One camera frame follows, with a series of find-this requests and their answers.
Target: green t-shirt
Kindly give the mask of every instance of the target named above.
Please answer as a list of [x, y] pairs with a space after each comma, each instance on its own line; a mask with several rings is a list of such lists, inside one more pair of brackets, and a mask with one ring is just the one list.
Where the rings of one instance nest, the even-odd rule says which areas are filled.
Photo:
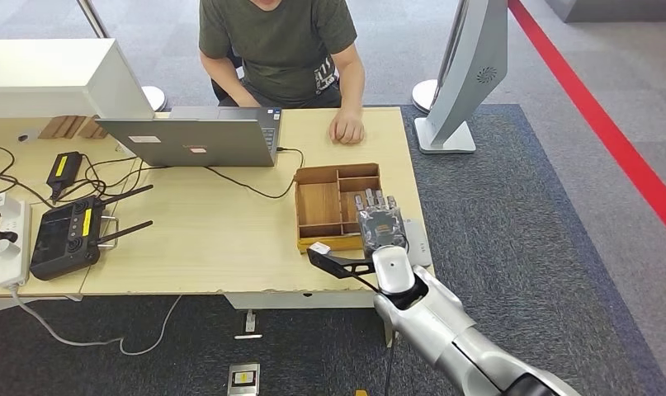
[[335, 82], [337, 54], [357, 38], [345, 0], [282, 0], [266, 12], [250, 0], [201, 0], [199, 49], [233, 47], [245, 78], [265, 97], [297, 106]]

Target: laptop keyboard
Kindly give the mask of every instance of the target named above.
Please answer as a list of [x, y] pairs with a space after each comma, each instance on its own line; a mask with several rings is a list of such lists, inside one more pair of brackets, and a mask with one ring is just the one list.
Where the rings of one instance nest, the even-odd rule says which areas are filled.
[[272, 145], [274, 144], [274, 128], [262, 128], [262, 134], [265, 136], [267, 147], [272, 151]]

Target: wooden organizer box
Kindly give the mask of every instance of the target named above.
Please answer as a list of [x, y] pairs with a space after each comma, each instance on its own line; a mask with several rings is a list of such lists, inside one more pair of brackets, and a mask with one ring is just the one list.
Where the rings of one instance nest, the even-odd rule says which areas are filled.
[[316, 242], [333, 250], [361, 249], [354, 197], [366, 205], [364, 190], [381, 190], [379, 165], [303, 167], [294, 180], [299, 250]]

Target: dark gray carpet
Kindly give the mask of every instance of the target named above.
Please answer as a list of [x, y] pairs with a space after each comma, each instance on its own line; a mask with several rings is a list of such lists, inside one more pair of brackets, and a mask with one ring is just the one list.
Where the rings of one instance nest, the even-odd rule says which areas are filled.
[[[413, 165], [437, 274], [479, 329], [584, 395], [665, 395], [666, 383], [603, 270], [517, 105], [482, 106], [471, 121], [478, 151], [423, 156]], [[171, 296], [41, 301], [32, 306], [63, 335], [127, 335], [149, 346]], [[0, 313], [0, 396], [225, 394], [231, 363], [262, 364], [262, 394], [381, 395], [388, 351], [370, 309], [269, 311], [265, 337], [235, 341], [239, 316], [219, 296], [187, 296], [163, 344], [145, 356], [73, 348], [19, 309]], [[396, 351], [393, 395], [456, 394], [406, 343]]]

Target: man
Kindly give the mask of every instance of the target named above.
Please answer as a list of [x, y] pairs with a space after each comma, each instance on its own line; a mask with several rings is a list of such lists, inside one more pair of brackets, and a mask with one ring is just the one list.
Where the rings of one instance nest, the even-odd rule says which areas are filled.
[[[201, 0], [199, 19], [201, 63], [230, 96], [220, 105], [339, 107], [330, 139], [364, 139], [364, 67], [345, 0]], [[243, 58], [242, 82], [231, 47]]]

